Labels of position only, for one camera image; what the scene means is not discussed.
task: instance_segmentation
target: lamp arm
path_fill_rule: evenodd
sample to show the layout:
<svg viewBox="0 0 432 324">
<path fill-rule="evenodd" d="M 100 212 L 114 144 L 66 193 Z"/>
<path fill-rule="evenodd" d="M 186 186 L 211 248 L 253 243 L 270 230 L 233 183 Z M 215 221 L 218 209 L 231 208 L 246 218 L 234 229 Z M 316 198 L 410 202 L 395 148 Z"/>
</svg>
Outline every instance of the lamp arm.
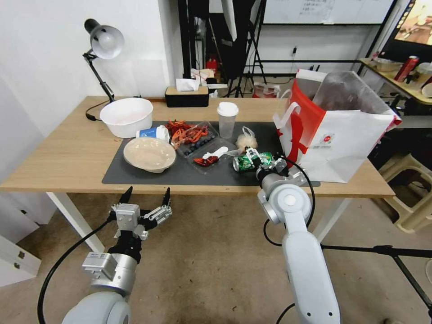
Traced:
<svg viewBox="0 0 432 324">
<path fill-rule="evenodd" d="M 87 63 L 90 65 L 90 68 L 93 71 L 94 75 L 96 75 L 96 77 L 98 78 L 100 86 L 102 87 L 102 89 L 104 90 L 104 92 L 107 94 L 107 96 L 109 98 L 109 102 L 113 102 L 115 100 L 114 99 L 114 92 L 111 90 L 109 85 L 101 79 L 99 73 L 96 71 L 95 67 L 93 66 L 93 60 L 95 58 L 97 58 L 97 56 L 92 54 L 91 50 L 89 50 L 88 52 L 85 52 L 82 56 L 85 58 Z"/>
</svg>

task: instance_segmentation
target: monitor screen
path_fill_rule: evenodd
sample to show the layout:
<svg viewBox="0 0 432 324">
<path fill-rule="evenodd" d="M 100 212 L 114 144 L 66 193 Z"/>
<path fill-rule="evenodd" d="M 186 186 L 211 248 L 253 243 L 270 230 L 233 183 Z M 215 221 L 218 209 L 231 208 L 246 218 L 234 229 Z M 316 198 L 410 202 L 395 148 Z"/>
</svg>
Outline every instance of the monitor screen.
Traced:
<svg viewBox="0 0 432 324">
<path fill-rule="evenodd" d="M 405 62 L 411 55 L 432 61 L 432 0 L 408 3 L 379 57 Z"/>
<path fill-rule="evenodd" d="M 396 28 L 398 41 L 432 45 L 432 1 L 416 0 L 408 6 Z"/>
</svg>

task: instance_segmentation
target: wooden table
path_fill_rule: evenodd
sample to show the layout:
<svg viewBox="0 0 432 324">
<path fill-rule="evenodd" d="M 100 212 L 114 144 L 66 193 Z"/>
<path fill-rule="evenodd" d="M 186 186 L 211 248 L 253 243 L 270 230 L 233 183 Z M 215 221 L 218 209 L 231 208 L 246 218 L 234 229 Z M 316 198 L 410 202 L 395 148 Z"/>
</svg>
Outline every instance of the wooden table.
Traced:
<svg viewBox="0 0 432 324">
<path fill-rule="evenodd" d="M 432 98 L 425 97 L 422 92 L 414 87 L 412 84 L 406 84 L 405 82 L 398 82 L 394 80 L 396 76 L 397 70 L 392 72 L 381 72 L 378 71 L 376 66 L 371 63 L 371 59 L 362 58 L 359 60 L 366 68 L 371 70 L 372 72 L 378 74 L 383 80 L 393 86 L 398 92 L 403 93 L 405 96 L 414 98 L 421 104 L 424 105 L 432 105 Z"/>
<path fill-rule="evenodd" d="M 76 231 L 83 237 L 91 228 L 66 193 L 123 193 L 127 184 L 103 184 L 105 175 L 122 139 L 111 134 L 102 122 L 86 119 L 85 110 L 105 100 L 87 97 L 45 139 L 45 141 L 7 178 L 0 190 L 46 192 Z M 164 102 L 153 102 L 154 120 L 217 121 L 216 107 L 220 101 L 231 101 L 240 112 L 237 122 L 270 122 L 276 110 L 277 99 L 210 99 L 206 108 L 168 108 Z M 203 186 L 203 185 L 134 185 L 136 194 L 162 194 L 171 187 L 171 194 L 182 195 L 256 195 L 259 187 Z M 394 196 L 369 160 L 347 184 L 322 183 L 315 188 L 318 197 L 340 198 L 327 216 L 324 216 L 314 234 L 319 240 L 333 226 L 349 201 L 355 197 L 386 198 Z M 93 251 L 102 252 L 104 246 L 93 235 L 87 241 Z"/>
</svg>

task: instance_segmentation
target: black desk mat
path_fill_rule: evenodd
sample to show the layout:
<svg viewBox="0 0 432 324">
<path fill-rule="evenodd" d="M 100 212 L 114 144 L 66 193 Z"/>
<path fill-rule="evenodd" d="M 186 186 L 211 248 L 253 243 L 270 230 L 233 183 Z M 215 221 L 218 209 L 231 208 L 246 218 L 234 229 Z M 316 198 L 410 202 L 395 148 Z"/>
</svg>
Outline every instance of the black desk mat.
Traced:
<svg viewBox="0 0 432 324">
<path fill-rule="evenodd" d="M 153 127 L 165 125 L 166 121 L 154 121 Z M 219 130 L 217 122 L 211 125 Z M 258 142 L 260 152 L 282 152 L 276 128 L 272 122 L 236 122 L 234 133 L 227 141 L 235 143 L 237 137 L 242 134 L 242 127 L 249 127 L 254 133 Z M 112 160 L 105 177 L 104 184 L 128 184 L 128 185 L 231 185 L 231 186 L 257 186 L 255 172 L 238 173 L 233 169 L 232 158 L 218 161 L 218 165 L 211 168 L 207 174 L 201 174 L 186 158 L 177 153 L 175 163 L 163 173 L 151 173 L 136 168 L 125 161 L 123 149 L 130 139 L 124 139 Z M 320 182 L 312 182 L 314 187 L 319 187 Z"/>
</svg>

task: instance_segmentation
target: bag logo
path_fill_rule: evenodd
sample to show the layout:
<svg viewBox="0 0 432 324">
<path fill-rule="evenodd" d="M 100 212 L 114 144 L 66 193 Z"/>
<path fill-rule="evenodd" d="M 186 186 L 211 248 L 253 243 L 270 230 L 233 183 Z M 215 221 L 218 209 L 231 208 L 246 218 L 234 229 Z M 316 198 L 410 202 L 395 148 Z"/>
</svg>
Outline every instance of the bag logo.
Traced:
<svg viewBox="0 0 432 324">
<path fill-rule="evenodd" d="M 333 140 L 334 134 L 330 133 L 330 134 L 324 134 L 324 136 L 322 137 L 320 144 L 330 144 Z"/>
</svg>

